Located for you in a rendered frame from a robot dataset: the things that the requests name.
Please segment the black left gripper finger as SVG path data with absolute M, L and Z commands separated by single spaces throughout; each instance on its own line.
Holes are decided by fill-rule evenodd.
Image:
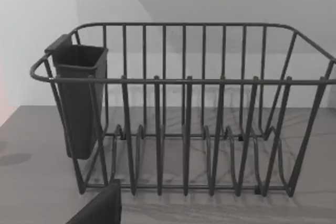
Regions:
M 114 179 L 65 224 L 121 224 L 121 183 Z

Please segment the dark grey cutlery holder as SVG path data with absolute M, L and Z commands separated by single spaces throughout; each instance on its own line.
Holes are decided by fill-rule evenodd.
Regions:
M 57 76 L 61 78 L 105 78 L 107 75 L 107 48 L 74 45 L 71 37 L 63 34 L 45 52 L 51 54 Z M 96 143 L 89 85 L 71 82 L 62 86 L 60 97 L 66 104 L 75 158 L 87 160 Z

